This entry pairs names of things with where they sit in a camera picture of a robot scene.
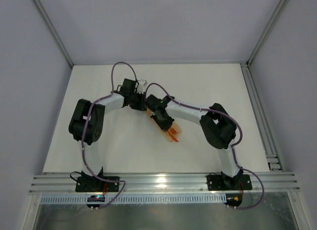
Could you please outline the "orange plastic knife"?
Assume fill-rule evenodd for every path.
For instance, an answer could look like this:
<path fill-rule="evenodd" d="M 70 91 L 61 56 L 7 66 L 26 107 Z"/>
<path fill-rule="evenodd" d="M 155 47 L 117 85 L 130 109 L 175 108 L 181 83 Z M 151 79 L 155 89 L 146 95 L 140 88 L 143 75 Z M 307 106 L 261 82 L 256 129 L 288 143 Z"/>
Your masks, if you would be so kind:
<path fill-rule="evenodd" d="M 174 142 L 179 142 L 178 139 L 170 131 L 168 131 L 168 134 Z"/>

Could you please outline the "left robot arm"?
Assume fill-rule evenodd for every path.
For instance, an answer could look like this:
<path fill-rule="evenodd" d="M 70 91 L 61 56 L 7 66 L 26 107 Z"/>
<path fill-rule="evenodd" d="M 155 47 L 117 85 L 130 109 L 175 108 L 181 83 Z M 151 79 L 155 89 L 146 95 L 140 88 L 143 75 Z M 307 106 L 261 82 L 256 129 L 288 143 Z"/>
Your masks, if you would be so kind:
<path fill-rule="evenodd" d="M 103 176 L 97 141 L 101 137 L 105 115 L 129 106 L 131 109 L 145 111 L 145 89 L 147 81 L 124 79 L 123 84 L 107 96 L 94 102 L 78 100 L 68 130 L 80 142 L 83 160 L 81 177 L 84 180 L 107 182 Z"/>

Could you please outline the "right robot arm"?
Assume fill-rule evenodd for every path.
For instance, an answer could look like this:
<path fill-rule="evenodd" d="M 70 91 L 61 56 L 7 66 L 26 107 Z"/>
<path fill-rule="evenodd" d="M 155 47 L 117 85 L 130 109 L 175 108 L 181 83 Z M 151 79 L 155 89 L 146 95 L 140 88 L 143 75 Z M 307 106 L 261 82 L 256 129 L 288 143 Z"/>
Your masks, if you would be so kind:
<path fill-rule="evenodd" d="M 238 187 L 243 170 L 237 166 L 236 158 L 229 151 L 236 138 L 238 125 L 220 104 L 215 103 L 210 108 L 200 108 L 177 101 L 172 96 L 159 99 L 150 95 L 145 99 L 145 107 L 151 112 L 150 118 L 173 141 L 177 141 L 176 136 L 179 133 L 179 128 L 174 127 L 175 118 L 199 125 L 207 142 L 217 149 L 224 186 L 228 189 Z"/>

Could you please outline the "peach cloth napkin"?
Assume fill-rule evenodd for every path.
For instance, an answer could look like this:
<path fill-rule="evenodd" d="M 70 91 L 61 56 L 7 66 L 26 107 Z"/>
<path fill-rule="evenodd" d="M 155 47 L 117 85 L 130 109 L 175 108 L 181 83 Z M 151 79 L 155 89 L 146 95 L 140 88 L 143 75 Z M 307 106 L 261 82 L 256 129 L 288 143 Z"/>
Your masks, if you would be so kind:
<path fill-rule="evenodd" d="M 159 131 L 163 134 L 163 136 L 169 141 L 169 142 L 174 142 L 171 137 L 168 134 L 168 131 L 170 131 L 170 129 L 168 131 L 162 131 L 160 129 L 160 127 L 155 123 L 155 121 L 151 118 L 152 112 L 150 110 L 146 110 L 146 114 L 147 116 L 150 118 L 150 120 L 155 124 L 155 126 L 159 129 Z M 182 133 L 182 130 L 180 128 L 180 126 L 174 121 L 172 126 L 173 128 L 175 128 L 178 131 L 178 135 L 175 136 L 176 138 L 178 138 L 178 136 Z"/>

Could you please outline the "orange plastic fork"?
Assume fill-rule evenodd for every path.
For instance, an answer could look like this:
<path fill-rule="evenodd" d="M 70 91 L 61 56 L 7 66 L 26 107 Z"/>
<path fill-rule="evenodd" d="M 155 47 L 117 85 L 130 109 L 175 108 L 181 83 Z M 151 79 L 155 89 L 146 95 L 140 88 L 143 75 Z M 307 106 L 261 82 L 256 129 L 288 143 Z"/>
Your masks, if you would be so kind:
<path fill-rule="evenodd" d="M 175 128 L 173 128 L 173 127 L 170 128 L 170 132 L 171 132 L 171 134 L 173 136 L 177 136 L 178 135 L 178 131 Z"/>

